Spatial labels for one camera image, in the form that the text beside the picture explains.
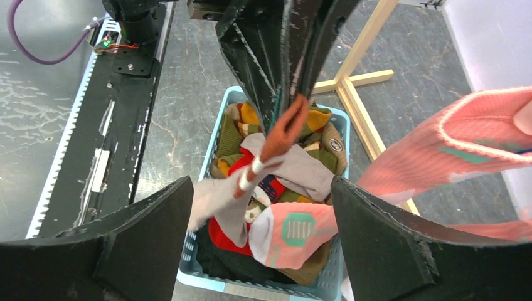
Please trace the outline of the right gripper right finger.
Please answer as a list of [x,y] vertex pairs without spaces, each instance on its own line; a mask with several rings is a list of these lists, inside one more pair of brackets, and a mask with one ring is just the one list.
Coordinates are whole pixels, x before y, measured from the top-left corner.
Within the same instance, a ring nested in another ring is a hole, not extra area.
[[531,243],[448,228],[342,177],[331,195],[356,300],[531,299]]

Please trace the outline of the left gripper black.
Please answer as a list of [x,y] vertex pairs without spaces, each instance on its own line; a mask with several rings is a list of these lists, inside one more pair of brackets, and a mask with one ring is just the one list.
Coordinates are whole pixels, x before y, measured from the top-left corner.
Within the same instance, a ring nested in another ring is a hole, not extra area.
[[310,96],[358,4],[355,0],[187,0],[191,19],[218,21],[221,52],[266,134],[290,100],[298,94]]

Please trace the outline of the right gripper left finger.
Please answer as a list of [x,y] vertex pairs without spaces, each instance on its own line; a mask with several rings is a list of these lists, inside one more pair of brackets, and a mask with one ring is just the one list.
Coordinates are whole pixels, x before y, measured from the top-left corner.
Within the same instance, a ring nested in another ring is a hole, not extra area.
[[1,243],[1,299],[171,300],[192,200],[181,177],[90,223]]

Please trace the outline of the grey brown striped sock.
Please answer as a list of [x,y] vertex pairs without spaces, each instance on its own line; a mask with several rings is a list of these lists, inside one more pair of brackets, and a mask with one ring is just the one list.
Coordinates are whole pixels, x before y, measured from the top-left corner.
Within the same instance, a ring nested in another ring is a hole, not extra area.
[[314,201],[324,201],[331,193],[334,174],[296,145],[308,114],[309,102],[298,94],[268,134],[245,138],[244,144],[256,152],[251,163],[225,179],[207,178],[194,184],[187,230],[197,231],[214,218],[236,246],[245,246],[247,205],[255,188],[269,175],[279,175],[290,182],[289,188],[305,191]]

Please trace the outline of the pink sock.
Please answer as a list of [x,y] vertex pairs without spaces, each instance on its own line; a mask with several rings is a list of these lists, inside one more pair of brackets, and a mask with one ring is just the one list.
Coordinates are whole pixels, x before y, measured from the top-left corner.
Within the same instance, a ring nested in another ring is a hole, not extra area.
[[266,267],[297,270],[337,233],[330,205],[276,203],[251,224],[248,244],[254,259]]
[[358,185],[400,205],[418,194],[531,165],[531,88],[475,92],[376,158]]

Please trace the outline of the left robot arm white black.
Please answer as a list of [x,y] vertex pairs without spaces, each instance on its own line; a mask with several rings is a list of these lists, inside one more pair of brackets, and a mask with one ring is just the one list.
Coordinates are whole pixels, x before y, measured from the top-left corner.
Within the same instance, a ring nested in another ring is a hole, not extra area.
[[[160,74],[154,59],[166,10],[159,1],[104,1],[122,36],[137,45],[97,63],[89,95],[116,104],[117,118],[151,118]],[[222,55],[252,104],[264,134],[302,128],[303,102],[357,1],[215,1]]]

